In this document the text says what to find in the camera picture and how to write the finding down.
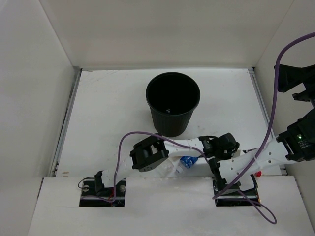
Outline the red label clear bottle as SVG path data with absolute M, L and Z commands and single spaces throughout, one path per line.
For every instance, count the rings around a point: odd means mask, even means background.
M 262 172 L 261 172 L 261 171 L 258 171 L 258 172 L 256 172 L 254 175 L 255 175 L 256 177 L 261 177 Z

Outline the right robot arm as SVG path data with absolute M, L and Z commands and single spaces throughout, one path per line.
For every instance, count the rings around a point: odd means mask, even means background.
M 275 66 L 277 90 L 285 93 L 303 84 L 305 90 L 293 94 L 293 99 L 303 102 L 315 101 L 315 67 Z M 257 149 L 241 156 L 232 157 L 238 148 L 230 134 L 212 140 L 215 148 L 210 161 L 215 176 L 217 193 L 214 198 L 229 193 L 241 194 L 255 188 L 253 175 L 273 166 L 311 161 L 315 158 L 315 111 L 289 125 L 287 130 Z

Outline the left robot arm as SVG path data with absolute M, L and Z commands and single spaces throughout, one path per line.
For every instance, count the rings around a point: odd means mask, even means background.
M 131 134 L 146 134 L 147 138 L 136 143 L 130 152 L 132 169 L 148 172 L 164 163 L 170 157 L 191 156 L 205 158 L 219 191 L 227 186 L 227 178 L 219 172 L 220 161 L 230 160 L 239 148 L 239 143 L 231 133 L 216 136 L 200 136 L 187 140 L 172 140 L 159 134 L 148 132 L 130 132 Z

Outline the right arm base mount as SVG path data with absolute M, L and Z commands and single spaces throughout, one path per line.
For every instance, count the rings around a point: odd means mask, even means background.
M 253 175 L 251 175 L 251 182 L 253 183 L 253 188 L 248 189 L 246 191 L 242 191 L 244 195 L 246 195 L 251 201 L 259 202 L 259 194 L 258 194 L 258 184 Z M 234 185 L 231 189 L 226 191 L 224 194 L 220 195 L 215 199 L 215 205 L 217 207 L 245 207 L 250 206 L 251 203 L 238 191 L 236 185 Z

